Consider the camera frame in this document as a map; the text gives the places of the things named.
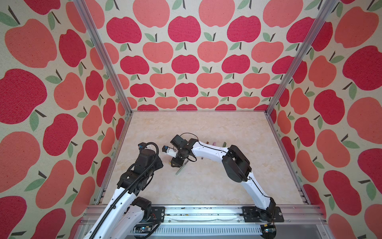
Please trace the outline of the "light green pen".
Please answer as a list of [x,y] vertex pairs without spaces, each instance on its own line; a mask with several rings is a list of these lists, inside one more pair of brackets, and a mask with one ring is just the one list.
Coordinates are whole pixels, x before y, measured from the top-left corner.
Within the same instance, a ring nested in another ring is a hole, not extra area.
[[186,165],[188,164],[188,161],[185,162],[180,168],[179,170],[176,172],[176,175],[179,175],[181,173],[181,171],[186,167]]

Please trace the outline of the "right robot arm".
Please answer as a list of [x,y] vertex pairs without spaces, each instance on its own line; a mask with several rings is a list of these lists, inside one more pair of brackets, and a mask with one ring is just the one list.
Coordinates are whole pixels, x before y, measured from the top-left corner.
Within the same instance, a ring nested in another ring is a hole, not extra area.
[[234,182],[241,184],[252,198],[255,205],[254,218],[261,222],[271,222],[274,218],[276,203],[258,184],[250,161],[235,145],[218,147],[191,138],[185,140],[176,135],[172,140],[173,147],[163,146],[162,151],[172,157],[171,166],[181,168],[186,160],[191,158],[207,158],[222,163],[227,176]]

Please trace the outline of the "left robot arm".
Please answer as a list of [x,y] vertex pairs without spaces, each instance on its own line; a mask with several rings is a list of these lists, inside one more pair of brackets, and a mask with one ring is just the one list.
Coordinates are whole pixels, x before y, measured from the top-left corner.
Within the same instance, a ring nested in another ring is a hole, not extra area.
[[152,203],[138,194],[162,167],[157,144],[149,142],[139,146],[138,158],[120,176],[111,200],[84,238],[124,239],[138,224],[151,224]]

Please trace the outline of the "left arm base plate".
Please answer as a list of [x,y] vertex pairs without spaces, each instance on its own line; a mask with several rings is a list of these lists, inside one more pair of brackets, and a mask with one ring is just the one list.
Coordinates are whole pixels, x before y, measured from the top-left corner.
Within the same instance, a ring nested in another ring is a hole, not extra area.
[[138,218],[140,218],[139,224],[164,222],[165,207],[148,207],[142,208],[137,205],[133,207],[138,210]]

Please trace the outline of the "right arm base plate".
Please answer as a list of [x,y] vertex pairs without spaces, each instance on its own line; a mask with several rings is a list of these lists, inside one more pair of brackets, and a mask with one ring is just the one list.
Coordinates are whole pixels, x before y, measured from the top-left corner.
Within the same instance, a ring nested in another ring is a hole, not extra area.
[[242,207],[240,216],[246,223],[283,223],[285,221],[280,207],[275,207],[273,211],[257,207]]

